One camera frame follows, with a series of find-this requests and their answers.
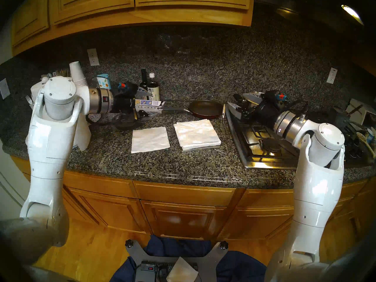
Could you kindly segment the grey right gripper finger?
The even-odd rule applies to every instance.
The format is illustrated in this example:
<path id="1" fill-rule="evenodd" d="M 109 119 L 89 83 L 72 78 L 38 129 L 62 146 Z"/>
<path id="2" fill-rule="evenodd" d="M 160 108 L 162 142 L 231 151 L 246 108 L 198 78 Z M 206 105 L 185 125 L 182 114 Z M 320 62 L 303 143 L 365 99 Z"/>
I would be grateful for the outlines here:
<path id="1" fill-rule="evenodd" d="M 263 95 L 264 93 L 262 92 L 243 93 L 243 97 L 255 105 L 259 105 L 263 101 Z"/>
<path id="2" fill-rule="evenodd" d="M 244 118 L 242 113 L 242 108 L 238 106 L 237 104 L 227 102 L 227 110 L 231 114 L 232 117 L 234 117 L 237 120 L 247 120 Z"/>

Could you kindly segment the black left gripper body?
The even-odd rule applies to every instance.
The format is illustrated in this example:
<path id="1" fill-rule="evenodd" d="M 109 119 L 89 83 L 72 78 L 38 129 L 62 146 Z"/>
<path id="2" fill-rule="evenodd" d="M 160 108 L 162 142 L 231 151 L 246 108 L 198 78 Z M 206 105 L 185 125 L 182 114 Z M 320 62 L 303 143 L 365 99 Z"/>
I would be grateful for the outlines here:
<path id="1" fill-rule="evenodd" d="M 113 120 L 120 120 L 122 115 L 131 115 L 133 119 L 137 119 L 135 110 L 135 98 L 125 98 L 124 96 L 116 96 L 112 99 L 111 113 L 117 114 Z"/>

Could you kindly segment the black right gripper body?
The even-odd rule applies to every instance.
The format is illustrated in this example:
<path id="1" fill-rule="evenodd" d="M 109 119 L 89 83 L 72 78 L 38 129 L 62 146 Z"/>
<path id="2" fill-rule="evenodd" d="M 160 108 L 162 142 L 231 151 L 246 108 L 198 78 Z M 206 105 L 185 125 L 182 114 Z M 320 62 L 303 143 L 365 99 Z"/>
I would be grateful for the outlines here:
<path id="1" fill-rule="evenodd" d="M 261 103 L 251 106 L 245 99 L 240 101 L 241 119 L 245 122 L 255 122 L 267 127 L 273 127 L 279 117 L 279 106 L 276 98 L 263 98 Z"/>

